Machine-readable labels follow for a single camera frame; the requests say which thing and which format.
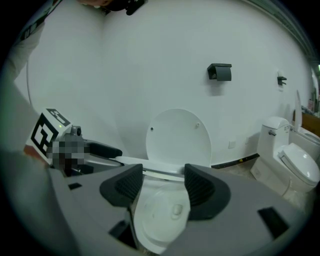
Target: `person's arm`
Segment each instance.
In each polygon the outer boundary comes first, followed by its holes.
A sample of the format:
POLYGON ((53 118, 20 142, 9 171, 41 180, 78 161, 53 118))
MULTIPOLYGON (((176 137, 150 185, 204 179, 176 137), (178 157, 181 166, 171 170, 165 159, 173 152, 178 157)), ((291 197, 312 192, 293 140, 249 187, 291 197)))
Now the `person's arm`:
POLYGON ((29 56, 39 44, 40 36, 44 30, 45 23, 38 26, 35 31, 25 40, 14 45, 5 62, 5 71, 15 80, 20 71, 26 65, 29 56))

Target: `toilet bowl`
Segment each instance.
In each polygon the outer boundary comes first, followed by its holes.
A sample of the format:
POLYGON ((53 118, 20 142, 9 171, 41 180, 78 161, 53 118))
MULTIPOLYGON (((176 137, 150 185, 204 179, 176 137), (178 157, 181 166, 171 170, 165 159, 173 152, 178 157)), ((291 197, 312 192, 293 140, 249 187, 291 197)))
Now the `toilet bowl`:
POLYGON ((256 180, 283 196, 288 189, 312 190, 320 180, 316 162, 301 147, 289 144, 289 122, 281 117, 266 119, 261 128, 251 173, 256 180))
POLYGON ((294 143, 305 150, 313 160, 317 161, 320 156, 320 137, 302 128, 302 110, 298 90, 295 96, 295 121, 290 128, 289 143, 294 143))
POLYGON ((190 201, 184 184, 185 164, 210 167, 212 146, 201 120, 183 109, 154 118, 146 134, 148 160, 119 156, 125 165, 143 165, 143 184, 133 216, 139 242, 161 254, 185 229, 190 201))

